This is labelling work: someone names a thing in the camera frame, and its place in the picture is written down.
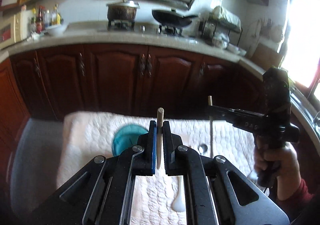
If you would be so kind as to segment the red sleeved forearm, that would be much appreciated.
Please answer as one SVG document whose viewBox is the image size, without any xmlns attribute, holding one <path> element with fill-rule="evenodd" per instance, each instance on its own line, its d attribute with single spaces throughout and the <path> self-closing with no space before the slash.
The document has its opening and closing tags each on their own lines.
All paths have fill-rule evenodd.
<svg viewBox="0 0 320 225">
<path fill-rule="evenodd" d="M 301 180 L 298 189 L 288 199 L 281 201 L 276 200 L 277 205 L 286 213 L 290 221 L 296 219 L 300 213 L 310 203 L 314 194 L 308 190 L 308 186 L 304 179 Z"/>
</svg>

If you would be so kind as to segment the person's right hand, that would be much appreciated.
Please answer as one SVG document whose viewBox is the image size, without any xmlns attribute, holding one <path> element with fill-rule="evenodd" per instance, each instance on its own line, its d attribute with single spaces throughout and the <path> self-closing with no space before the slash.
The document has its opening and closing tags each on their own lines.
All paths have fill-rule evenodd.
<svg viewBox="0 0 320 225">
<path fill-rule="evenodd" d="M 269 149 L 267 144 L 257 138 L 254 148 L 255 171 L 265 171 L 268 162 L 279 164 L 279 169 L 275 174 L 277 199 L 287 200 L 297 191 L 302 180 L 296 150 L 289 142 L 286 142 L 283 148 Z"/>
</svg>

